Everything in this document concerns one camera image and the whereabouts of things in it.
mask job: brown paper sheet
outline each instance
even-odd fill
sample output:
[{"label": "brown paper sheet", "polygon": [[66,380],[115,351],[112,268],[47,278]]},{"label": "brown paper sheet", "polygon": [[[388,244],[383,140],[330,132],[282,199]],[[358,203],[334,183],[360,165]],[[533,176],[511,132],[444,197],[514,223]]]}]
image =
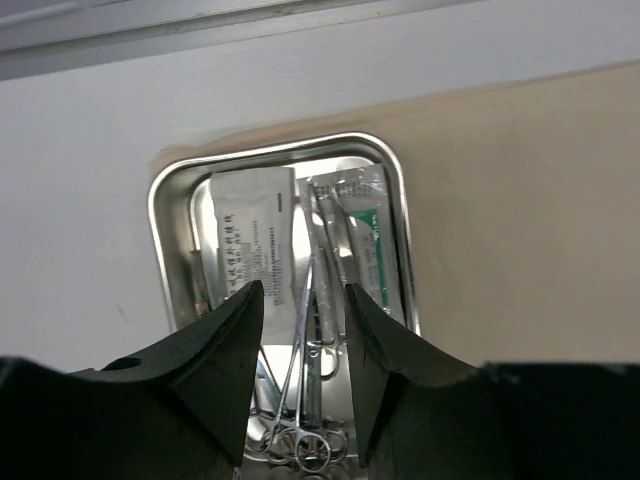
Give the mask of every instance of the brown paper sheet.
[{"label": "brown paper sheet", "polygon": [[404,171],[423,334],[463,360],[640,359],[640,65],[232,135],[343,131]]}]

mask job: metal tray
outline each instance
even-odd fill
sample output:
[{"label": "metal tray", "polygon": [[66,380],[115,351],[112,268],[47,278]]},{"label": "metal tray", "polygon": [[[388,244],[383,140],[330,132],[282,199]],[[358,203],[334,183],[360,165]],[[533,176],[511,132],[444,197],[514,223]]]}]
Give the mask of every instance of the metal tray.
[{"label": "metal tray", "polygon": [[[204,310],[223,301],[218,281],[217,224],[209,190],[212,175],[248,168],[287,166],[294,169],[296,178],[304,178],[372,164],[381,164],[385,170],[405,324],[420,334],[402,171],[394,152],[380,139],[365,133],[340,133],[222,155],[188,158],[172,163],[157,175],[149,192],[148,209],[171,328],[179,329],[193,322]],[[300,288],[309,252],[304,216],[296,202],[293,222],[294,295]],[[282,382],[291,346],[267,345],[265,351],[276,379]],[[346,422],[353,438],[348,369],[342,368],[337,378],[325,382],[322,394],[323,416]],[[356,455],[355,441],[349,451]],[[349,458],[346,468],[348,475],[334,472],[333,477],[328,478],[367,478],[366,472],[357,468],[356,458]],[[282,467],[266,471],[264,464],[250,461],[245,462],[242,470],[242,478],[247,480],[296,478],[287,476],[289,473]]]}]

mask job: stainless steel tray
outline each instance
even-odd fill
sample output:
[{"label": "stainless steel tray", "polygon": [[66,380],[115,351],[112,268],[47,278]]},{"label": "stainless steel tray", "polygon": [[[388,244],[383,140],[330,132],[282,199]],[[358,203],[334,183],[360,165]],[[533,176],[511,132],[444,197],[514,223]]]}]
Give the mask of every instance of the stainless steel tray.
[{"label": "stainless steel tray", "polygon": [[[420,334],[402,171],[394,152],[380,139],[365,133],[340,133],[222,155],[188,158],[172,163],[157,175],[149,192],[148,209],[171,328],[179,329],[193,322],[205,308],[215,307],[223,300],[224,292],[218,280],[217,224],[209,190],[212,175],[249,168],[287,166],[294,169],[296,178],[304,178],[372,164],[381,164],[385,170],[405,324]],[[294,294],[297,295],[310,252],[306,224],[298,202],[293,223]],[[282,382],[291,346],[268,345],[265,351],[276,379]],[[352,430],[348,369],[342,368],[338,377],[325,382],[322,388],[323,416],[343,422]],[[350,452],[355,455],[355,451],[354,442]],[[295,478],[286,476],[288,473],[281,467],[267,472],[265,465],[245,463],[244,479]],[[357,469],[354,458],[348,459],[347,470],[349,475],[344,478],[367,478],[366,472]],[[338,472],[333,475],[329,478],[343,478]]]}]

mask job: green label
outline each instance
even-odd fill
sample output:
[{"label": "green label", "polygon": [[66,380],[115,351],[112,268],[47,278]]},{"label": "green label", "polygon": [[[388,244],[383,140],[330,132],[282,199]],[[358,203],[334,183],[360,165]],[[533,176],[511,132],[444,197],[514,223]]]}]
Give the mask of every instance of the green label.
[{"label": "green label", "polygon": [[[380,222],[378,221],[378,211],[375,208],[369,210],[359,210],[349,212],[349,215],[356,220],[366,223],[371,227],[371,235],[373,240],[373,248],[375,251],[376,269],[378,277],[378,287],[380,289],[380,302],[382,307],[388,307],[387,286],[385,284],[384,264],[382,262],[382,245],[380,242]],[[363,262],[359,262],[359,268],[364,268]],[[360,272],[361,277],[366,276],[364,272]]]}]

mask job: beige mat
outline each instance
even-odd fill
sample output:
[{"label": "beige mat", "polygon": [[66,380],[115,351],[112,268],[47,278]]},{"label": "beige mat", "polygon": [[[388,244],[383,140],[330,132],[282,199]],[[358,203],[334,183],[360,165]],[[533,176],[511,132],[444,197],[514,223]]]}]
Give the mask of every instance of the beige mat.
[{"label": "beige mat", "polygon": [[402,163],[431,342],[476,364],[640,359],[640,65],[244,132],[161,162],[352,130]]}]

